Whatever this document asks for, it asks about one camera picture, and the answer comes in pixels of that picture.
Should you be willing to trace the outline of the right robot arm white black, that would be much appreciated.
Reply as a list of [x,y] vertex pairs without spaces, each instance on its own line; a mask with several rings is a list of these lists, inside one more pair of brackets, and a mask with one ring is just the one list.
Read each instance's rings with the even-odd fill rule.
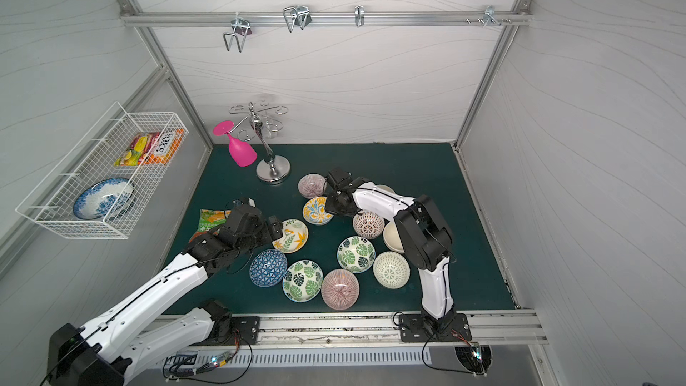
[[369,211],[396,225],[405,255],[420,275],[423,321],[434,332],[449,326],[455,316],[448,268],[454,234],[435,202],[426,195],[393,194],[339,167],[327,173],[326,182],[327,213],[353,217]]

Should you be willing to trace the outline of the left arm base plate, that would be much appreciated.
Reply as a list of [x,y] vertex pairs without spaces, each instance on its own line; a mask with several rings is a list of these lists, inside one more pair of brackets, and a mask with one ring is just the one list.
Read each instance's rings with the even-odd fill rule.
[[260,321],[259,316],[225,316],[214,324],[207,342],[213,346],[236,345],[241,341],[255,345]]

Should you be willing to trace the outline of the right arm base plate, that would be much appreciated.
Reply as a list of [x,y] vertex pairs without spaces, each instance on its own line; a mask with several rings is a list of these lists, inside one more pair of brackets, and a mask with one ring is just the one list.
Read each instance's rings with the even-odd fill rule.
[[466,314],[448,312],[440,319],[427,314],[397,316],[400,339],[407,343],[469,342],[473,340]]

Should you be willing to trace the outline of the yellow leaf pattern bowl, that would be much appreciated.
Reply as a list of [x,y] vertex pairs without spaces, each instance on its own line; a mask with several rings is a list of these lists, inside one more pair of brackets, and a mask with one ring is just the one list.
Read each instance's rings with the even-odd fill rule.
[[309,232],[305,223],[298,219],[282,222],[282,237],[273,241],[273,247],[283,254],[295,253],[307,243]]

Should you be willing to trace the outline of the blue triangle pattern bowl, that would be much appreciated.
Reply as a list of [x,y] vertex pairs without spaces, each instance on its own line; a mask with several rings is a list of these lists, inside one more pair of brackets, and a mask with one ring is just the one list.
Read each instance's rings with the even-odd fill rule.
[[259,288],[270,288],[279,283],[288,270],[287,257],[276,249],[261,252],[252,261],[248,274]]

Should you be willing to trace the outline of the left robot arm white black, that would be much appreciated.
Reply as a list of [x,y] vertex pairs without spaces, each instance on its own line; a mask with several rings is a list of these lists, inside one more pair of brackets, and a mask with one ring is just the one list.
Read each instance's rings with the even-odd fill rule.
[[230,310],[208,300],[177,321],[148,327],[181,297],[229,268],[240,256],[282,237],[282,221],[249,199],[224,223],[198,234],[168,266],[105,313],[82,326],[67,323],[48,344],[50,385],[125,385],[189,345],[238,341]]

